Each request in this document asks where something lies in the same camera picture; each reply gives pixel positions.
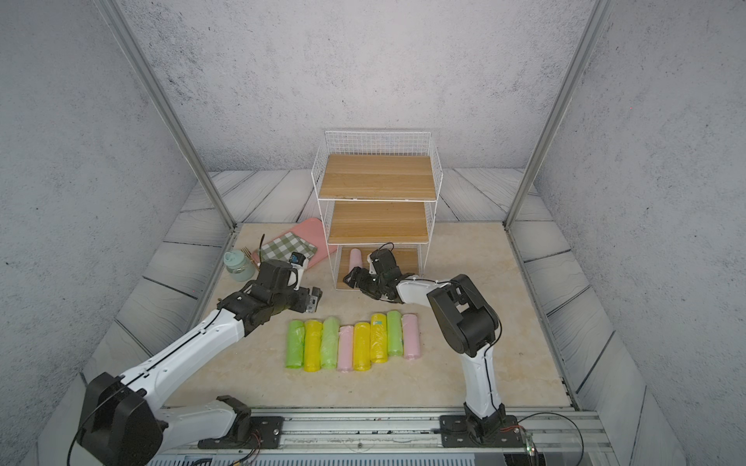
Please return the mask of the pink bag roll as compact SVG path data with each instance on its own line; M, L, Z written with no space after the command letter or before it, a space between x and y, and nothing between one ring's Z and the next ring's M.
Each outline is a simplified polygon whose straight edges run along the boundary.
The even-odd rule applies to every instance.
M338 353L337 353L337 370L343 373L350 373L354 370L354 332L352 325L344 325L339 329Z
M421 357L419 317L416 314L402 316L403 357L414 360Z
M349 272L356 268L363 268L363 253L360 249L353 248L349 253Z

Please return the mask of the light green bag roll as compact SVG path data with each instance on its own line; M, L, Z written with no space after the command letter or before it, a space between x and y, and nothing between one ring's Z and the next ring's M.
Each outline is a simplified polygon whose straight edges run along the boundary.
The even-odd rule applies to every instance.
M322 343L320 349L322 369L335 369L338 361L340 320L336 316L322 323Z

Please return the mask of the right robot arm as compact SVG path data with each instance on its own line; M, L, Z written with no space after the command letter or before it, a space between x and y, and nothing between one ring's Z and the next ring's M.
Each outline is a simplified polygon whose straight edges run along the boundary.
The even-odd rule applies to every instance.
M366 268L353 267L343 283L374 300L432 310L445 341L462 359L465 432L473 444L493 444L503 428L517 422L506 413L493 367L501 321L470 277L437 281L404 273L391 250L379 249L369 254Z

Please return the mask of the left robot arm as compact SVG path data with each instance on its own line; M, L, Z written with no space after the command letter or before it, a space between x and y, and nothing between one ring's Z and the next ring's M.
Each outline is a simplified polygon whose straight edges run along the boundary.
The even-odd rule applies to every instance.
M221 299L168 347L118 376L104 372L87 385L71 445L103 465L145 465L157 454L191 443L259 450L261 425L229 395L201 405L168 408L170 396L200 368L284 311L314 313L318 287L303 287L303 267L272 259L258 277Z

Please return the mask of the mint green jar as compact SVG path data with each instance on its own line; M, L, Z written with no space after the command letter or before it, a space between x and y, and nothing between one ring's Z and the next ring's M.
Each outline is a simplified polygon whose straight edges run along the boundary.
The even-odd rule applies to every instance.
M228 275L239 283L247 283L256 274L256 265L242 250L230 250L223 255Z

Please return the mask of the green bag roll right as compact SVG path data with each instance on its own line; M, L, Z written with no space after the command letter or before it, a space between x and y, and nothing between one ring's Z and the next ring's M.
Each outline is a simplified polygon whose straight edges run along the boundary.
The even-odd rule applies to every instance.
M389 356L403 355L403 327L402 314L392 310L387 314L388 354Z

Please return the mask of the yellow bag roll labelled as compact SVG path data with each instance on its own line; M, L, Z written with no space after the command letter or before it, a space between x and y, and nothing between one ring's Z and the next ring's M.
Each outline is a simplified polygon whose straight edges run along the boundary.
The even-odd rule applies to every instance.
M372 363L386 363L388 350L388 321L384 314L374 314L370 319L370 360Z

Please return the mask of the gold fork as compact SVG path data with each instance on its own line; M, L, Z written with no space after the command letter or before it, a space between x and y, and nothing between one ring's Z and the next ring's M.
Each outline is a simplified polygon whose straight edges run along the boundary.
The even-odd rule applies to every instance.
M254 266L256 266L256 268L260 267L260 258L258 257L257 254L255 254L249 248L246 248L246 247L242 248L241 252L243 252L243 254L245 254L245 256L249 258L249 260L252 262L252 264L254 264Z

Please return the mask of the yellow bag roll middle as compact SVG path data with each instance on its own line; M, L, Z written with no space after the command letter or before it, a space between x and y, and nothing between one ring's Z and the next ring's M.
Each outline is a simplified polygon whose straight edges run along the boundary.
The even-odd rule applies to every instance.
M368 322L357 322L355 324L353 367L357 372L368 371L371 368L370 331L370 324Z

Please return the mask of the bright green bag roll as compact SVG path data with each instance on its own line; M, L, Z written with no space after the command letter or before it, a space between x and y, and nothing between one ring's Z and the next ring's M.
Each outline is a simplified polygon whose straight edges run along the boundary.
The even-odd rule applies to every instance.
M287 369L300 369L304 364L305 323L302 320L289 322L286 341Z

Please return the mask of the yellow bag roll left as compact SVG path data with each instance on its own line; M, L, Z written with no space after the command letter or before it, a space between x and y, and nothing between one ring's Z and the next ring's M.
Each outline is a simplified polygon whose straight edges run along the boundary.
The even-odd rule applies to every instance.
M324 325L318 320L307 320L304 324L304 362L305 372L318 372L321 370L322 334Z

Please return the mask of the pink cutting board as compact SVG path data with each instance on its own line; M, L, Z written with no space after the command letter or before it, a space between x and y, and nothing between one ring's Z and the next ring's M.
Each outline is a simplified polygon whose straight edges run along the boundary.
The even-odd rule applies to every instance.
M252 252L252 258L256 263L260 263L263 259L288 262L291 255L298 252L307 259L305 267L310 269L337 251L336 246L328 246L324 225L320 219L314 217L295 225L271 240L267 240L266 234L262 238L264 241Z

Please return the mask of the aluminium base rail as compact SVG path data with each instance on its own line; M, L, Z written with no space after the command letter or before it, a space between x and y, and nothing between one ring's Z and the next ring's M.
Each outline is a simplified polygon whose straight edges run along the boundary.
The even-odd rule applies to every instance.
M535 412L481 437L465 415L434 410L353 412L263 410L235 413L223 435L171 435L177 412L165 410L157 433L136 429L112 448L108 465L146 465L159 454L195 446L198 450L240 450L254 456L270 450L501 450L522 456L526 464L544 464L563 454L572 465L615 465L618 460L600 420L592 412Z

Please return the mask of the frame post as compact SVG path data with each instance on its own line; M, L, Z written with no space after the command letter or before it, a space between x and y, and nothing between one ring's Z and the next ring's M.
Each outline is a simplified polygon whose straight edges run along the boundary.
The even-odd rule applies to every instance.
M114 0L97 0L95 1L95 5L105 23L107 23L124 57L137 75L141 85L143 85L153 106L155 106L157 114L159 114L165 127L174 139L182 156L186 159L186 163L192 169L196 180L204 189L208 200L218 211L221 220L227 226L228 230L233 233L237 228L237 221L231 215L219 190L209 176L196 148L192 141L190 141L190 137L188 137L182 122L170 103L159 79L157 79L151 64L149 64L134 33L129 27L118 2Z
M598 39L602 35L604 25L608 21L613 4L614 2L611 0L598 0L594 2L591 15L563 76L555 102L542 128L532 155L528 159L523 178L503 223L506 232L509 232L513 224L518 221L518 216L528 197L530 187L533 185L551 148L561 121L572 100L573 93L583 77L583 73L589 64Z

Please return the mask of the right frame post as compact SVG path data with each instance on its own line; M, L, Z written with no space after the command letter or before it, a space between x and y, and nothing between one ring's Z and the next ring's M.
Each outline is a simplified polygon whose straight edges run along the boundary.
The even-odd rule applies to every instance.
M613 4L614 2L611 0L598 0L594 2L591 15L563 76L555 102L542 128L532 155L528 159L523 178L503 223L506 232L509 232L513 224L518 221L518 216L528 197L530 187L533 185L551 148L561 121L572 100L573 93L583 77L583 73L589 64L598 39L602 35L604 25L608 21Z

